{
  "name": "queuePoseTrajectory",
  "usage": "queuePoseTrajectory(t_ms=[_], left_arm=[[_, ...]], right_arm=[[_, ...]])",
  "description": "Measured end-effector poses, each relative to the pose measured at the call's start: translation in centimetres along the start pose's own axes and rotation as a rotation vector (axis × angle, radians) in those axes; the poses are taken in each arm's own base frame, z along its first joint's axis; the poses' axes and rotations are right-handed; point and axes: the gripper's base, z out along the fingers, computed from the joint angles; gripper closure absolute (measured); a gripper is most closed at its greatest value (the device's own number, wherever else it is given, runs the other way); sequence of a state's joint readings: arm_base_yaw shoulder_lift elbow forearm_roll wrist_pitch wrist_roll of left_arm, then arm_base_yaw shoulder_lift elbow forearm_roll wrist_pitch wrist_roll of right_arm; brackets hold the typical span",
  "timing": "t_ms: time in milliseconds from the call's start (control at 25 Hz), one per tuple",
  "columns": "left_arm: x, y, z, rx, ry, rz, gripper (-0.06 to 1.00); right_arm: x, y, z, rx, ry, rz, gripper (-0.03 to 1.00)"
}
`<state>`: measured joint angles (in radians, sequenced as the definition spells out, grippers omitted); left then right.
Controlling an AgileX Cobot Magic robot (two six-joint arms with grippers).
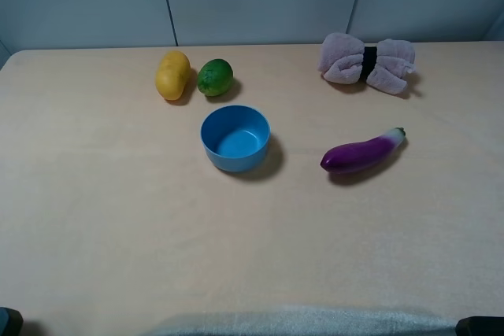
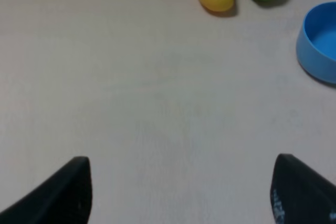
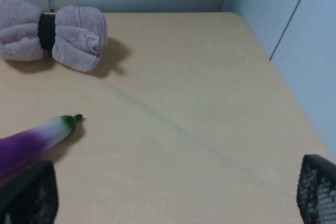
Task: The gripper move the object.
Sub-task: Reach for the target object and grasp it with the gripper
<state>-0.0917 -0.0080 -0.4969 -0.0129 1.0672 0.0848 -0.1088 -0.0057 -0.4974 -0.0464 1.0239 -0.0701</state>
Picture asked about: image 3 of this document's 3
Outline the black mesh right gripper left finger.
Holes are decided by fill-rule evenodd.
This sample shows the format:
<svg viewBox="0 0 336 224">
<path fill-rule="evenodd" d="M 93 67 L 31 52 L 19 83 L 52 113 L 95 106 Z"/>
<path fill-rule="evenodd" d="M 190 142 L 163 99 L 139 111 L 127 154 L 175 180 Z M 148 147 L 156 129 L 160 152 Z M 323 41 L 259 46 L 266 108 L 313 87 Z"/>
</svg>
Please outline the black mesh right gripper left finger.
<svg viewBox="0 0 336 224">
<path fill-rule="evenodd" d="M 40 161 L 1 185 L 1 223 L 54 223 L 58 207 L 52 161 Z"/>
</svg>

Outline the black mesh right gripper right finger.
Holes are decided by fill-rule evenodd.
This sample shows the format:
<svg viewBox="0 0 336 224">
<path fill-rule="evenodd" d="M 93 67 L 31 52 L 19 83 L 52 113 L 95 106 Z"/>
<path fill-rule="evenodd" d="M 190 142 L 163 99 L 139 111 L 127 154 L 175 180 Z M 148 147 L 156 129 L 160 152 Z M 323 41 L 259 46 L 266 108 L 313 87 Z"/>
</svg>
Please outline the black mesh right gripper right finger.
<svg viewBox="0 0 336 224">
<path fill-rule="evenodd" d="M 306 154 L 296 202 L 303 223 L 335 223 L 335 164 L 320 155 Z"/>
</svg>

